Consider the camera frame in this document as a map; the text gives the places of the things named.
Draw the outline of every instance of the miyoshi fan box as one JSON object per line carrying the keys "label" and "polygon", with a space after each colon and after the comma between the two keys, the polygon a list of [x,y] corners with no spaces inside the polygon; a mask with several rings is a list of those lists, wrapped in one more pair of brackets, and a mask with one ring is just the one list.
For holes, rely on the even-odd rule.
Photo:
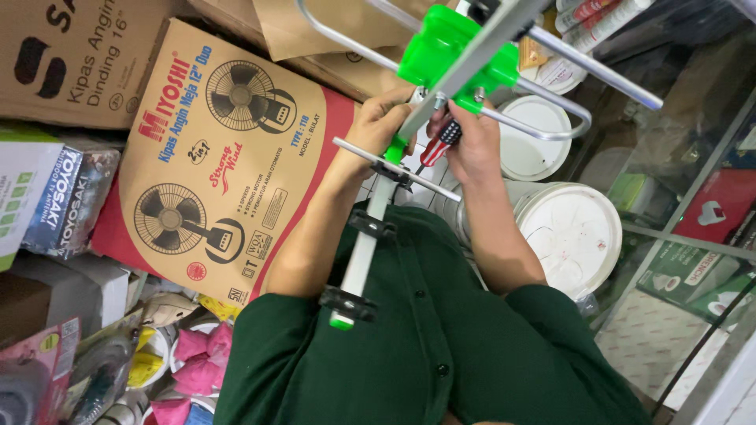
{"label": "miyoshi fan box", "polygon": [[355,111],[341,95],[171,20],[92,246],[247,304]]}

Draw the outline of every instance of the fan illustration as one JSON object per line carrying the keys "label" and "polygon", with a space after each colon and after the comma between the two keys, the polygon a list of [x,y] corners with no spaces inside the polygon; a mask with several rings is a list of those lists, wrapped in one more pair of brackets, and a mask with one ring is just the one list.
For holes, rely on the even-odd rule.
{"label": "fan illustration", "polygon": [[140,239],[158,253],[175,255],[206,238],[205,251],[214,262],[234,261],[244,247],[244,229],[233,219],[220,219],[206,229],[205,207],[194,192],[162,183],[147,189],[137,201],[134,225]]}
{"label": "fan illustration", "polygon": [[274,88],[261,67],[246,60],[232,60],[212,72],[207,82],[207,106],[219,123],[232,130],[261,128],[283,133],[294,124],[296,102]]}

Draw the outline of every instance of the screwdriver handle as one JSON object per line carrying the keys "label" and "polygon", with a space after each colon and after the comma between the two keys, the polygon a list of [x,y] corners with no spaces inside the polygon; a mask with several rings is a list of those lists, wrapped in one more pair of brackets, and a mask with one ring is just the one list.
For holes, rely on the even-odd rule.
{"label": "screwdriver handle", "polygon": [[420,155],[420,163],[428,167],[433,166],[440,157],[444,156],[444,152],[457,143],[461,137],[462,127],[451,115],[448,115],[447,122],[441,128],[441,131],[428,143],[428,146]]}

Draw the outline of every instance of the floor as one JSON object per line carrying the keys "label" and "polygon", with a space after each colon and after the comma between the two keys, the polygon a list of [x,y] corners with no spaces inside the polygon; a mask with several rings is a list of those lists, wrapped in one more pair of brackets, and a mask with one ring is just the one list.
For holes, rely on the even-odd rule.
{"label": "floor", "polygon": [[[428,143],[430,142],[430,140],[426,136],[425,131],[426,129],[424,126],[417,133],[417,146],[415,147],[414,154],[411,157],[405,157],[401,161],[401,164],[403,166],[406,166],[410,170],[412,170],[412,172],[416,172],[417,169],[420,168],[420,155],[425,150],[425,146],[427,146]],[[425,168],[423,172],[420,173],[420,177],[430,180],[433,183],[436,183],[437,185],[444,185],[454,180],[454,177],[451,174],[451,172],[448,170],[448,168],[449,167],[448,167],[448,163],[446,162],[446,154],[445,154],[438,161],[436,161],[433,167]],[[373,175],[373,177],[369,178],[368,180],[365,180],[362,183],[362,188],[360,189],[360,192],[358,193],[357,198],[355,199],[355,202],[360,202],[361,200],[366,200],[370,198],[370,196],[373,194],[373,185],[375,185],[375,181],[376,181],[376,175]],[[434,197],[437,196],[434,191],[431,191],[430,189],[420,186],[417,183],[412,185],[412,192],[413,192],[412,201],[421,203],[426,208],[430,208],[430,205],[433,202]]]}

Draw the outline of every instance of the person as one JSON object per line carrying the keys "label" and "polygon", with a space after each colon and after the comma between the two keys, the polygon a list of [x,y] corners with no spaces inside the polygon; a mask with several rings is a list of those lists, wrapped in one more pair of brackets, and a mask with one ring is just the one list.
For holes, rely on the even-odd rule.
{"label": "person", "polygon": [[[411,112],[411,93],[366,101],[345,139],[380,155]],[[449,108],[463,132],[447,152],[449,169],[490,292],[443,219],[389,205],[384,221],[396,238],[378,241],[364,289],[376,320],[331,327],[318,298],[341,283],[358,233],[345,224],[353,207],[365,208],[353,203],[373,173],[339,150],[275,257],[267,293],[236,320],[215,425],[650,423],[519,232],[500,175],[498,123],[453,101]],[[406,153],[413,149],[411,141]]]}

